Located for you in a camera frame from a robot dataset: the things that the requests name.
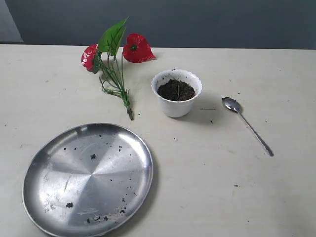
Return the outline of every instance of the spoon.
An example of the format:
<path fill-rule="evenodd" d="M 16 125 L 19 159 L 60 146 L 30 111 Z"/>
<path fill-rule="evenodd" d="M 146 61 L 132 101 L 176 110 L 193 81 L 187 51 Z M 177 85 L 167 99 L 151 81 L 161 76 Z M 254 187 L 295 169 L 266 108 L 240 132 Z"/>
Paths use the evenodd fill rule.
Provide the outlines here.
<path fill-rule="evenodd" d="M 259 134 L 252 128 L 252 126 L 248 123 L 248 121 L 244 118 L 244 116 L 242 116 L 241 112 L 242 112 L 242 108 L 240 103 L 238 103 L 236 100 L 230 98 L 230 97 L 225 97 L 222 98 L 223 101 L 223 105 L 224 107 L 226 107 L 227 109 L 238 113 L 240 115 L 240 117 L 246 122 L 246 124 L 250 127 L 250 129 L 253 131 L 253 133 L 256 135 L 256 137 L 258 138 L 258 140 L 261 142 L 262 146 L 267 150 L 268 154 L 273 157 L 274 154 L 271 151 L 270 147 L 267 145 L 267 143 L 265 143 L 265 141 L 259 136 Z"/>

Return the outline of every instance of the plate rim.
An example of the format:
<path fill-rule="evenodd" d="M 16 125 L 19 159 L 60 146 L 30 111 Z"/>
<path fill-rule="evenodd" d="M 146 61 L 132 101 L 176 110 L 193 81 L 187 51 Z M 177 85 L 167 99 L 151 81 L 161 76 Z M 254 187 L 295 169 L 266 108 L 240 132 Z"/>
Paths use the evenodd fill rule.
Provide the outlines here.
<path fill-rule="evenodd" d="M 51 236 L 54 236 L 54 237 L 68 237 L 68 236 L 60 236 L 60 235 L 56 235 L 54 233 L 51 233 L 50 231 L 47 231 L 45 230 L 42 226 L 40 226 L 34 219 L 33 217 L 31 216 L 31 214 L 29 213 L 27 207 L 26 207 L 26 203 L 25 203 L 25 199 L 24 199 L 24 185 L 25 185 L 25 179 L 26 179 L 26 176 L 28 174 L 28 171 L 30 169 L 30 166 L 33 162 L 33 160 L 35 159 L 35 157 L 40 153 L 40 151 L 42 149 L 44 149 L 52 140 L 54 140 L 55 138 L 71 131 L 71 130 L 74 130 L 76 128 L 79 128 L 79 127 L 83 127 L 83 126 L 89 126 L 89 125 L 112 125 L 112 126 L 116 126 L 116 127 L 120 127 L 122 129 L 125 129 L 126 131 L 132 133 L 134 136 L 136 136 L 142 143 L 143 145 L 145 146 L 146 150 L 148 151 L 149 153 L 149 157 L 150 157 L 150 166 L 152 168 L 152 171 L 151 171 L 151 174 L 150 174 L 150 179 L 149 179 L 149 186 L 146 190 L 146 193 L 144 195 L 144 198 L 141 200 L 141 202 L 139 203 L 139 205 L 137 206 L 137 208 L 134 210 L 134 212 L 128 217 L 126 218 L 124 221 L 120 222 L 118 225 L 114 226 L 113 228 L 109 229 L 109 230 L 106 230 L 102 233 L 99 233 L 99 234 L 95 234 L 95 235 L 90 235 L 90 236 L 85 236 L 85 237 L 100 237 L 100 236 L 103 236 L 109 232 L 112 232 L 114 230 L 116 230 L 117 228 L 121 227 L 123 224 L 125 224 L 127 221 L 129 221 L 136 213 L 137 211 L 140 209 L 140 207 L 144 204 L 147 196 L 148 196 L 148 193 L 152 187 L 152 183 L 153 183 L 153 176 L 154 176 L 154 162 L 153 162 L 153 156 L 152 156 L 152 153 L 149 149 L 149 147 L 147 146 L 147 144 L 145 143 L 145 141 L 140 137 L 138 136 L 135 132 L 131 131 L 130 129 L 124 127 L 124 126 L 121 126 L 121 125 L 117 125 L 117 124 L 114 124 L 114 123 L 107 123 L 107 122 L 95 122 L 95 123 L 86 123 L 86 124 L 82 124 L 82 125 L 78 125 L 78 126 L 75 126 L 75 127 L 72 127 L 60 134 L 58 134 L 57 136 L 55 136 L 54 138 L 50 139 L 47 143 L 45 143 L 37 152 L 36 154 L 33 156 L 31 162 L 29 163 L 29 166 L 25 172 L 25 175 L 24 175 L 24 179 L 23 179 L 23 184 L 22 184 L 22 202 L 23 202 L 23 207 L 24 207 L 24 210 L 25 212 L 27 213 L 28 217 L 31 219 L 31 221 L 33 222 L 33 224 L 38 227 L 41 231 L 45 232 L 46 234 L 49 234 Z"/>

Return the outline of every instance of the table surface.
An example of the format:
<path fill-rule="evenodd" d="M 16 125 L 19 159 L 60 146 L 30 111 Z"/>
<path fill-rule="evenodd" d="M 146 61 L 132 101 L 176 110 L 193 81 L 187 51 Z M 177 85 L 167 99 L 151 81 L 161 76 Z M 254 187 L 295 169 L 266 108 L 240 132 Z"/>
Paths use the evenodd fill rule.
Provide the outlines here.
<path fill-rule="evenodd" d="M 28 165 L 56 135 L 94 122 L 137 133 L 155 165 L 144 205 L 108 236 L 316 236 L 316 51 L 153 48 L 156 60 L 124 63 L 131 122 L 122 101 L 80 64 L 84 49 L 0 45 L 3 236 L 46 236 L 22 204 Z M 151 90 L 154 75 L 173 68 L 203 83 L 194 108 L 178 119 L 159 110 Z M 274 157 L 224 109 L 226 96 L 243 105 Z"/>

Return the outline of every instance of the red flower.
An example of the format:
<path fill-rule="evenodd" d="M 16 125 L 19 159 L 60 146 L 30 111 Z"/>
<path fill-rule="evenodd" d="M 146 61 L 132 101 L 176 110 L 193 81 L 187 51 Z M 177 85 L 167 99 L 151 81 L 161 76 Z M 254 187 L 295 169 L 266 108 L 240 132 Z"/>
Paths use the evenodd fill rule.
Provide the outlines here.
<path fill-rule="evenodd" d="M 94 44 L 85 49 L 81 56 L 81 64 L 87 68 L 89 72 L 93 72 L 93 59 L 97 54 L 98 44 Z"/>
<path fill-rule="evenodd" d="M 151 58 L 156 58 L 145 37 L 136 33 L 128 35 L 127 45 L 123 49 L 123 56 L 132 63 L 142 63 Z"/>

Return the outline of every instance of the spoon handle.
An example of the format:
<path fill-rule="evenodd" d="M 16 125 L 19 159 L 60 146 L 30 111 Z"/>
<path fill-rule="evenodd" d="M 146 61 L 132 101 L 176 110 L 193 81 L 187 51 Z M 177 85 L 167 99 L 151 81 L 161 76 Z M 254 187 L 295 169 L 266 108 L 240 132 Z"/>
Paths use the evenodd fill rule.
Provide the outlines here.
<path fill-rule="evenodd" d="M 270 149 L 270 147 L 267 145 L 267 143 L 265 143 L 265 141 L 259 136 L 259 134 L 252 128 L 252 126 L 248 123 L 248 121 L 244 118 L 244 116 L 242 116 L 241 113 L 238 113 L 238 114 L 246 122 L 246 124 L 250 127 L 250 129 L 253 131 L 253 133 L 257 136 L 257 138 L 261 142 L 262 146 L 267 150 L 269 156 L 273 157 L 274 154 L 273 154 L 272 150 Z"/>

